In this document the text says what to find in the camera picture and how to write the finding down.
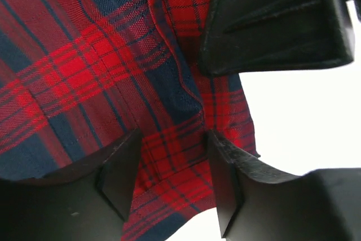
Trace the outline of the red plaid skirt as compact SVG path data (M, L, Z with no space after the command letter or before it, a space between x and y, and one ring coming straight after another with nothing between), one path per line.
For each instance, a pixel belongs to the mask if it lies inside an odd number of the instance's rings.
M143 133L123 240L215 206L206 132L256 153L238 75L197 67L210 0L1 0L1 177L40 177Z

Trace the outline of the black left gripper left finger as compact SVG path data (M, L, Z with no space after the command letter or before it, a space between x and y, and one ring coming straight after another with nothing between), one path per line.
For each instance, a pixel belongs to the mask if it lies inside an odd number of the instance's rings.
M135 129L42 178L2 179L1 239L120 240L141 145Z

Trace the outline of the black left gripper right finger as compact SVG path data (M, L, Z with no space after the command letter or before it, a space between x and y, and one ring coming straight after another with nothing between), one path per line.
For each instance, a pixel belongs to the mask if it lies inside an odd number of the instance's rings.
M208 132L219 228L227 240L359 240L360 169L278 170Z

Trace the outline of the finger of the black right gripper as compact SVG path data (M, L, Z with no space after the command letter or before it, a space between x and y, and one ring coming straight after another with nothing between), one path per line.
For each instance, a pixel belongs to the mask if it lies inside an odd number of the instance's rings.
M211 0L200 46L202 73L330 69L354 61L347 2Z

